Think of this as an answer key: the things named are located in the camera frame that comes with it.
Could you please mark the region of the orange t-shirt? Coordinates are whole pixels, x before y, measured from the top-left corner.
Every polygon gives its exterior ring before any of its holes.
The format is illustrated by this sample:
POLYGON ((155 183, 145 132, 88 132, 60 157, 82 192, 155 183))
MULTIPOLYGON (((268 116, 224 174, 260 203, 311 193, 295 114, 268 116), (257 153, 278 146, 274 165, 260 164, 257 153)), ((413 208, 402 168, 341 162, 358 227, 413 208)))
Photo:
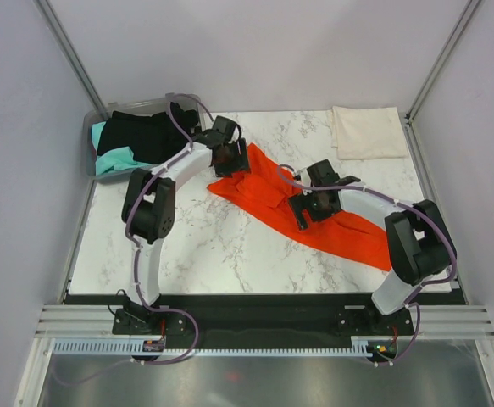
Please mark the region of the orange t-shirt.
POLYGON ((382 228, 359 215, 341 211, 328 220, 310 220, 308 228, 300 230, 288 203, 300 190, 279 177, 277 164, 255 144, 247 147, 247 155, 248 172, 221 178, 207 189, 295 242, 385 272, 390 270, 386 233, 382 228))

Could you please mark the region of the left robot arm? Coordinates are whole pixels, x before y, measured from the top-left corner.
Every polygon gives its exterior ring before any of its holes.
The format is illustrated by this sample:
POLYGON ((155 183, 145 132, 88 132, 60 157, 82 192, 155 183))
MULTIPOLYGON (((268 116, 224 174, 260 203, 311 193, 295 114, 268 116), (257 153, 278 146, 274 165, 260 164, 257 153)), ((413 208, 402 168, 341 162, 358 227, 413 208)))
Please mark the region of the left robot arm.
POLYGON ((216 117, 212 127, 191 137, 175 156, 130 175, 121 219, 133 246, 128 296, 140 305, 131 321, 143 333, 158 330, 162 320, 160 311, 151 305, 161 294, 160 257, 164 239, 175 223, 176 193, 208 168, 218 178, 250 170, 247 143, 234 120, 216 117))

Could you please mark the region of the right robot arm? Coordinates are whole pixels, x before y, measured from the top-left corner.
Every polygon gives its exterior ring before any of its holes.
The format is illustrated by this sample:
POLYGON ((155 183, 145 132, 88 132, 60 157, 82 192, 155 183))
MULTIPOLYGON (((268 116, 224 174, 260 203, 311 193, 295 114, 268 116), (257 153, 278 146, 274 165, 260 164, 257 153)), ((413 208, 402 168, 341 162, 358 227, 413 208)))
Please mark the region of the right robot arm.
POLYGON ((370 332, 380 334, 390 328, 394 313, 408 306, 422 288, 455 277, 457 252, 433 201, 410 203, 389 197, 355 176, 339 176, 327 159, 301 170, 281 164, 277 172, 300 190, 288 203, 301 231, 348 212, 386 233, 391 269, 371 295, 373 307, 364 311, 370 332))

